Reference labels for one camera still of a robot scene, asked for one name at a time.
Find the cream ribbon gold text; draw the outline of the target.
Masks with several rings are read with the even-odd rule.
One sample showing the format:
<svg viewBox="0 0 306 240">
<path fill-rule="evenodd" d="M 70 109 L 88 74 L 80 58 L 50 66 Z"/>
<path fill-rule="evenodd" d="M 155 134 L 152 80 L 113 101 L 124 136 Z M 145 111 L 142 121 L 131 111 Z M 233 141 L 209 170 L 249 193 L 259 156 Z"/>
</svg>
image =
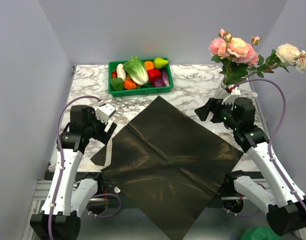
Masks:
<svg viewBox="0 0 306 240">
<path fill-rule="evenodd" d="M 129 122 L 125 117 L 119 116 L 114 121 L 117 124 L 117 130 L 121 130 L 123 127 L 127 125 Z M 95 165 L 91 163 L 91 160 L 87 158 L 87 160 L 82 160 L 78 166 L 78 172 L 102 172 L 103 169 L 108 168 L 111 165 L 112 161 L 112 149 L 113 149 L 113 137 L 108 141 L 106 145 L 106 152 L 105 152 L 105 162 L 103 165 Z"/>
</svg>

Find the black wrapping paper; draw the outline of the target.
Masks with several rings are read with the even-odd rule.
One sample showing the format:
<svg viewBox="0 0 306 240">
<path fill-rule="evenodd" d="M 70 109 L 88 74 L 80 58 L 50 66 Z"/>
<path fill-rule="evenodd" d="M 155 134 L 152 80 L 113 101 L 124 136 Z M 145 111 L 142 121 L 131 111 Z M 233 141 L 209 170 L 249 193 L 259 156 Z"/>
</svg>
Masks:
<svg viewBox="0 0 306 240">
<path fill-rule="evenodd" d="M 172 240 L 181 240 L 242 152 L 162 97 L 112 139 L 103 174 Z"/>
</svg>

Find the peach pink rose stem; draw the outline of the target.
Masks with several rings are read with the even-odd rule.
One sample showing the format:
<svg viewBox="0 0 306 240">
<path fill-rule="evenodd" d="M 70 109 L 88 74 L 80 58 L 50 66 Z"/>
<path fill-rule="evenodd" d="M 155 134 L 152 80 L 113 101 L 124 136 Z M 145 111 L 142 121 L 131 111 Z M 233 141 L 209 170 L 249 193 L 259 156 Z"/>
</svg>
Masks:
<svg viewBox="0 0 306 240">
<path fill-rule="evenodd" d="M 228 51 L 232 56 L 232 64 L 230 70 L 230 83 L 236 83 L 238 79 L 245 77 L 248 74 L 248 65 L 245 63 L 235 63 L 237 59 L 243 58 L 249 51 L 244 40 L 238 37 L 233 37 L 231 43 L 228 45 Z"/>
</svg>

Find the white flower stem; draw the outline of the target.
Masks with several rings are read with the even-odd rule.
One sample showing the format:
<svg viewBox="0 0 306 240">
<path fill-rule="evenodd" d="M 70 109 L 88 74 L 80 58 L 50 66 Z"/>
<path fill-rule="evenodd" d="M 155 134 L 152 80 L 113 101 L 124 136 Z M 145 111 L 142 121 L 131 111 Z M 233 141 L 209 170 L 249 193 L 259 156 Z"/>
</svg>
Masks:
<svg viewBox="0 0 306 240">
<path fill-rule="evenodd" d="M 254 75 L 263 78 L 264 74 L 273 74 L 277 68 L 290 73 L 288 67 L 295 67 L 300 73 L 306 72 L 306 50 L 300 51 L 290 43 L 282 44 L 277 49 L 273 49 L 265 60 L 259 56 L 257 66 L 252 67 L 250 73 L 243 79 L 249 79 Z"/>
</svg>

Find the small pink rose stem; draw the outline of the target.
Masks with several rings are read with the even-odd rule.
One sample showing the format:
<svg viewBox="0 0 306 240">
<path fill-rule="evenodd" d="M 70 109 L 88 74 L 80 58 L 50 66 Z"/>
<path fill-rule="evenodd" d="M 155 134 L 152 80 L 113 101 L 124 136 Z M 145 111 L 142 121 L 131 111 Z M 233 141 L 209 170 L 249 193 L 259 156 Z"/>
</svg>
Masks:
<svg viewBox="0 0 306 240">
<path fill-rule="evenodd" d="M 231 64 L 232 56 L 229 53 L 229 44 L 232 42 L 233 36 L 221 29 L 218 33 L 218 37 L 215 38 L 209 45 L 208 49 L 212 55 L 211 61 L 215 63 L 222 63 L 222 73 L 224 74 L 224 84 L 226 86 L 230 83 L 231 77 Z"/>
</svg>

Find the large pink rose stem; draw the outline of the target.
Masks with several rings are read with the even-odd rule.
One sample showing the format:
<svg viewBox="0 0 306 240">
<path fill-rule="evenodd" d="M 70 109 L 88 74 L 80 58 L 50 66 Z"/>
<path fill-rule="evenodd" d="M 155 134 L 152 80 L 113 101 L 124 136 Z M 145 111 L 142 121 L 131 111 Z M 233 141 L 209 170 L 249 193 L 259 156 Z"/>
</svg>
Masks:
<svg viewBox="0 0 306 240">
<path fill-rule="evenodd" d="M 261 41 L 260 36 L 252 36 L 251 43 L 248 43 L 248 53 L 245 57 L 241 57 L 235 61 L 237 64 L 247 64 L 247 68 L 254 67 L 259 62 L 259 54 L 254 50 L 254 46 L 257 46 Z"/>
</svg>

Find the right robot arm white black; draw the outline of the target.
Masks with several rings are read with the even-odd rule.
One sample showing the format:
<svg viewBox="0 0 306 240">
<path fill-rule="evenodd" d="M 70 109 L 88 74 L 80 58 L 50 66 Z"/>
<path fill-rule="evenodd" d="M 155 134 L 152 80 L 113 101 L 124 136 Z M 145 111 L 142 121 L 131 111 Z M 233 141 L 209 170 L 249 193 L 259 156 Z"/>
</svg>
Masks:
<svg viewBox="0 0 306 240">
<path fill-rule="evenodd" d="M 233 131 L 235 142 L 252 159 L 269 189 L 265 190 L 242 170 L 225 176 L 223 191 L 234 196 L 242 194 L 266 216 L 270 228 L 279 236 L 306 228 L 306 194 L 298 188 L 269 148 L 269 138 L 255 125 L 256 108 L 251 99 L 238 97 L 224 104 L 211 97 L 194 111 L 201 121 L 213 114 L 212 123 L 222 123 Z"/>
</svg>

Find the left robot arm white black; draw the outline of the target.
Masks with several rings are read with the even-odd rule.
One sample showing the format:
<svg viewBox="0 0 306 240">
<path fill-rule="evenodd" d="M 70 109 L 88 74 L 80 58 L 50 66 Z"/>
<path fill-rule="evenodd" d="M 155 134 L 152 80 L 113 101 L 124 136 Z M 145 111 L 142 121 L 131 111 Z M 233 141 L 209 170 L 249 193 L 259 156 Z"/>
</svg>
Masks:
<svg viewBox="0 0 306 240">
<path fill-rule="evenodd" d="M 81 229 L 81 215 L 92 197 L 103 194 L 102 177 L 84 177 L 74 188 L 85 149 L 91 139 L 112 149 L 112 135 L 117 127 L 109 119 L 116 112 L 111 104 L 97 108 L 73 105 L 70 120 L 57 141 L 57 161 L 50 189 L 41 210 L 30 218 L 30 226 L 40 240 L 75 240 Z"/>
</svg>

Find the white ribbed vase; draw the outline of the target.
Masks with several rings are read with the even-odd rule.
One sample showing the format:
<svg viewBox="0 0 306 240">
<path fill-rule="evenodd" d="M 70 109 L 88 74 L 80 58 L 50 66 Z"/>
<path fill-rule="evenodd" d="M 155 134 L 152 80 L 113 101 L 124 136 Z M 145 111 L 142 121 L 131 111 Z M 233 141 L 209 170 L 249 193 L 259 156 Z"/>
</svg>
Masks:
<svg viewBox="0 0 306 240">
<path fill-rule="evenodd" d="M 224 99 L 225 97 L 227 97 L 229 95 L 229 93 L 227 93 L 226 91 L 226 87 L 228 87 L 229 85 L 225 85 L 225 79 L 223 78 L 220 83 L 219 86 L 217 87 L 213 97 L 215 99 Z"/>
</svg>

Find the green bell pepper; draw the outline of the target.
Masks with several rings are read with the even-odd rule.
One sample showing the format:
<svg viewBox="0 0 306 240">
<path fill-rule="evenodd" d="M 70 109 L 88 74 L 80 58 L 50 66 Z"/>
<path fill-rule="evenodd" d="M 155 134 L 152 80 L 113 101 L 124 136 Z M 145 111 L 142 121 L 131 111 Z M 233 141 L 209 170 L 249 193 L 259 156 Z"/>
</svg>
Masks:
<svg viewBox="0 0 306 240">
<path fill-rule="evenodd" d="M 120 77 L 111 78 L 110 84 L 114 91 L 123 91 L 124 90 L 124 81 Z"/>
</svg>

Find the orange pumpkin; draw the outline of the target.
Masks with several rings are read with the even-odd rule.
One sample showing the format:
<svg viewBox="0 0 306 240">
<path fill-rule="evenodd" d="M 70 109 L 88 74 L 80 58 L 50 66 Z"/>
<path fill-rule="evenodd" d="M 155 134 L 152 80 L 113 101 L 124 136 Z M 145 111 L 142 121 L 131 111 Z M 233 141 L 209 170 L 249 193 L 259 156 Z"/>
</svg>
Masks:
<svg viewBox="0 0 306 240">
<path fill-rule="evenodd" d="M 126 79 L 124 81 L 123 87 L 125 90 L 134 90 L 138 87 L 138 85 L 132 79 Z"/>
</svg>

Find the purple cabbage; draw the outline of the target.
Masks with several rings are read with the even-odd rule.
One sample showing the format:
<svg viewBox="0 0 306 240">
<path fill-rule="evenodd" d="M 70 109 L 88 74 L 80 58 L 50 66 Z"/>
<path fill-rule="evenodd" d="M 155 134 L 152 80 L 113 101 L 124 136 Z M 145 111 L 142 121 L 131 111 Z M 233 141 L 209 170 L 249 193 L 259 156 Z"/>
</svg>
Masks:
<svg viewBox="0 0 306 240">
<path fill-rule="evenodd" d="M 152 82 L 152 86 L 154 88 L 159 88 L 159 87 L 165 87 L 165 81 L 162 78 L 157 78 L 155 81 Z"/>
</svg>

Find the red tomato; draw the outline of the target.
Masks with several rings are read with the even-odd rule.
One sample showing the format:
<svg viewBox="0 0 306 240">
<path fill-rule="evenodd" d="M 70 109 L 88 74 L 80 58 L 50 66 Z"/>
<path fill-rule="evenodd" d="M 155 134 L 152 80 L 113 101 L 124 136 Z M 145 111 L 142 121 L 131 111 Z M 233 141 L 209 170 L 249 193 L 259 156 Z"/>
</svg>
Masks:
<svg viewBox="0 0 306 240">
<path fill-rule="evenodd" d="M 118 77 L 118 76 L 117 76 L 117 72 L 116 72 L 115 70 L 112 71 L 111 77 L 112 77 L 112 78 L 117 78 L 117 77 Z"/>
</svg>

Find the green plastic tray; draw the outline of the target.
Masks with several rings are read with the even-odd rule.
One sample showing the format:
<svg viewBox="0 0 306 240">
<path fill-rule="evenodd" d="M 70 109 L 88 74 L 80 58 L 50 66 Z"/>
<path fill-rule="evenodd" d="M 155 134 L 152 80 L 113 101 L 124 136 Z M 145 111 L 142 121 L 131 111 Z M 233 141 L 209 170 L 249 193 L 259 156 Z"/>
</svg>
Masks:
<svg viewBox="0 0 306 240">
<path fill-rule="evenodd" d="M 171 74 L 170 65 L 167 64 L 162 68 L 162 72 L 165 73 L 168 80 L 168 86 L 157 86 L 154 87 L 151 84 L 148 87 L 140 86 L 139 88 L 135 89 L 124 89 L 124 90 L 114 90 L 113 86 L 111 84 L 111 79 L 113 78 L 113 71 L 116 70 L 116 67 L 118 64 L 124 64 L 126 63 L 126 60 L 120 60 L 120 61 L 110 61 L 108 63 L 108 92 L 113 97 L 126 97 L 126 96 L 136 96 L 136 95 L 150 95 L 150 94 L 162 94 L 162 93 L 169 93 L 173 87 L 173 77 Z"/>
</svg>

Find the orange bell pepper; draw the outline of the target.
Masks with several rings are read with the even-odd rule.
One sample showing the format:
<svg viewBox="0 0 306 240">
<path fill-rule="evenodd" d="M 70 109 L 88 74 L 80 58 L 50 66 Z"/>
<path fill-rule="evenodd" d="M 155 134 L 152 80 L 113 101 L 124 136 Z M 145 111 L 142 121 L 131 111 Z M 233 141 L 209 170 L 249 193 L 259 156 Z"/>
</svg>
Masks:
<svg viewBox="0 0 306 240">
<path fill-rule="evenodd" d="M 146 70 L 149 71 L 149 70 L 152 70 L 154 69 L 154 63 L 152 61 L 145 61 L 144 62 L 145 64 L 145 67 L 146 67 Z"/>
</svg>

